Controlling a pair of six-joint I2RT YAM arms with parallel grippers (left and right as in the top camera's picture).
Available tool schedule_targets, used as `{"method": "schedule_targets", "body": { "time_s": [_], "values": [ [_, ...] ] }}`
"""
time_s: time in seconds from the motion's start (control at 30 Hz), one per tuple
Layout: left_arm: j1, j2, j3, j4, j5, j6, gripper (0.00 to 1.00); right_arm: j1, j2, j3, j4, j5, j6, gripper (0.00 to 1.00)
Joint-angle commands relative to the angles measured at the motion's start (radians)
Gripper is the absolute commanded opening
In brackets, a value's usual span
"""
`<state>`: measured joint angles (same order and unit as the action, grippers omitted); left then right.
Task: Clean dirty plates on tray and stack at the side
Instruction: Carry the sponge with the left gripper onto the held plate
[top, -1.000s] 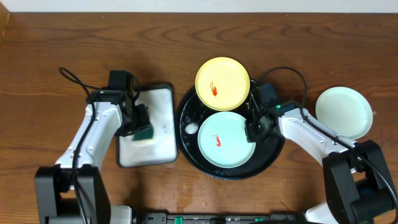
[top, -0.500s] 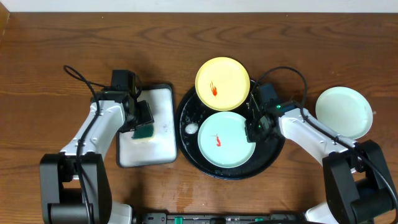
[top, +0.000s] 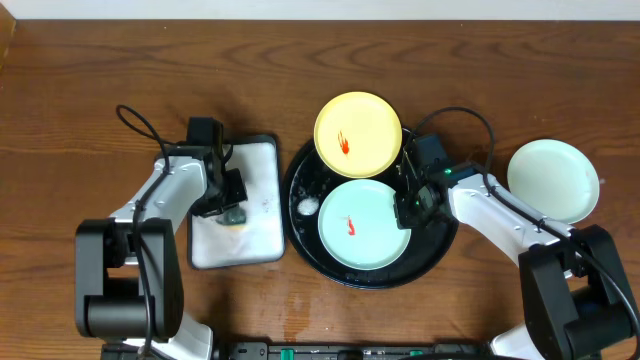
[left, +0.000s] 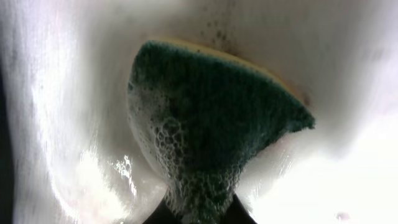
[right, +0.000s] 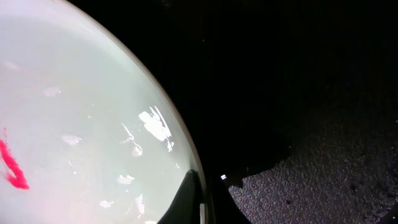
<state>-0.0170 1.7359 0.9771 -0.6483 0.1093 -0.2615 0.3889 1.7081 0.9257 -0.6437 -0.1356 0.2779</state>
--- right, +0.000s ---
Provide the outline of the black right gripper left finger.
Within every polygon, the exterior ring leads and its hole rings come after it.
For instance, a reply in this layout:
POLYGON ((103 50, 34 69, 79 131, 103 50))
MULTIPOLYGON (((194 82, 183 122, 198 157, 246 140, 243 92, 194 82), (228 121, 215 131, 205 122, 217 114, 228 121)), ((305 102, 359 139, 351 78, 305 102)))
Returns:
POLYGON ((198 172, 190 169, 158 224, 200 224, 203 192, 198 172))

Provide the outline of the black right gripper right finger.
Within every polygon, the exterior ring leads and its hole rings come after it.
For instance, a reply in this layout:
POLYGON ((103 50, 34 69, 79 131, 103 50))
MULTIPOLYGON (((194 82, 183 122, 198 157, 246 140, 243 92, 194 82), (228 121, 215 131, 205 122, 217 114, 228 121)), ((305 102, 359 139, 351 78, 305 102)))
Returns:
POLYGON ((221 177, 212 177, 209 186, 216 223, 251 224, 232 199, 221 177))

